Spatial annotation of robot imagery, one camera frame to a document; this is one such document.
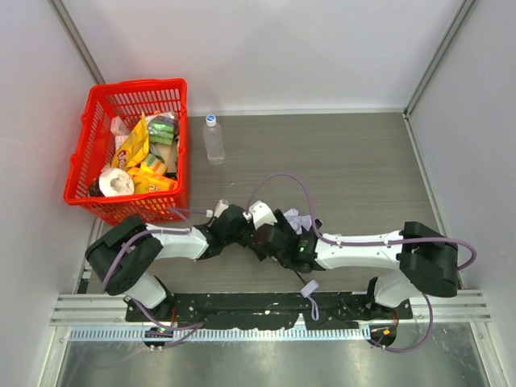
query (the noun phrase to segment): green package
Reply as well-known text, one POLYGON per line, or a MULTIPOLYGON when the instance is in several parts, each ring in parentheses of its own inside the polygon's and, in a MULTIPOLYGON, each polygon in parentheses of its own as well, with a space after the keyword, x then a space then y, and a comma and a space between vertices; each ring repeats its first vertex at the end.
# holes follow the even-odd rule
POLYGON ((174 114, 163 113, 149 118, 148 134, 151 143, 170 145, 174 141, 179 126, 174 114))

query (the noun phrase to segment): yellow snack bag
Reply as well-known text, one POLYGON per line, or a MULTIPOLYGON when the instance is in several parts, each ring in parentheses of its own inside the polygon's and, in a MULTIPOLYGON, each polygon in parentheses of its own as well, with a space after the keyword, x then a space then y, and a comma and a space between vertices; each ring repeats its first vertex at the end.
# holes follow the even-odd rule
POLYGON ((120 149, 114 154, 113 160, 111 160, 111 167, 127 171, 141 163, 147 154, 148 130, 145 123, 145 114, 142 113, 141 120, 136 124, 120 149))
POLYGON ((135 194, 147 194, 149 192, 169 191, 176 187, 177 181, 168 179, 154 172, 143 171, 133 167, 127 171, 135 185, 135 194))

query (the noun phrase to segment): red label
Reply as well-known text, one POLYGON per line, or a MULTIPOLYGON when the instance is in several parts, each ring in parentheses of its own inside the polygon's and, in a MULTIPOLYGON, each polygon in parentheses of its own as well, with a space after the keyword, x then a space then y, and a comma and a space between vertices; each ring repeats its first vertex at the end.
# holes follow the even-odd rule
POLYGON ((119 168, 123 168, 127 163, 127 151, 120 151, 117 155, 119 158, 119 168))

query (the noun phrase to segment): gray tabletop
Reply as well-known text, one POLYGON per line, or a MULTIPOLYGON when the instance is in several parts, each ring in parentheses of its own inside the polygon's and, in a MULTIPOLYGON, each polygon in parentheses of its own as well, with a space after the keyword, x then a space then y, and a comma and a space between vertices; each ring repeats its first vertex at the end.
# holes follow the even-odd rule
MULTIPOLYGON (((315 114, 219 117, 226 160, 211 165, 202 142, 203 118, 190 119, 192 134, 190 207, 214 208, 220 198, 244 206, 253 188, 271 173, 288 172, 310 189, 322 231, 373 235, 418 220, 436 229, 401 114, 315 114)), ((270 181, 257 199, 273 209, 308 214, 295 181, 270 181)), ((193 216, 196 223, 205 222, 193 216)), ((272 260, 230 246, 221 256, 192 262, 159 260, 150 272, 173 292, 298 291, 293 272, 272 260)), ((306 274, 321 290, 364 290, 384 273, 370 268, 337 268, 306 274)), ((89 293, 98 292, 92 279, 89 293)))

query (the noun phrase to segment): yellow package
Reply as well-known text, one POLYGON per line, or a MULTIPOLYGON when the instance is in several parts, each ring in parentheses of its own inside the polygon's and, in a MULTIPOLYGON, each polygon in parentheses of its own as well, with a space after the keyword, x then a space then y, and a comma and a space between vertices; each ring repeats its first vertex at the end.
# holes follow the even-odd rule
POLYGON ((114 154, 111 167, 129 170, 142 162, 148 154, 148 131, 145 123, 145 114, 136 124, 131 134, 123 142, 120 149, 114 154))
POLYGON ((135 185, 135 194, 147 194, 149 192, 170 191, 177 185, 177 181, 168 179, 153 172, 146 172, 133 167, 127 171, 135 185))
POLYGON ((158 175, 165 175, 167 173, 167 164, 162 163, 161 160, 152 153, 149 153, 147 157, 144 158, 140 168, 145 172, 154 172, 158 175))

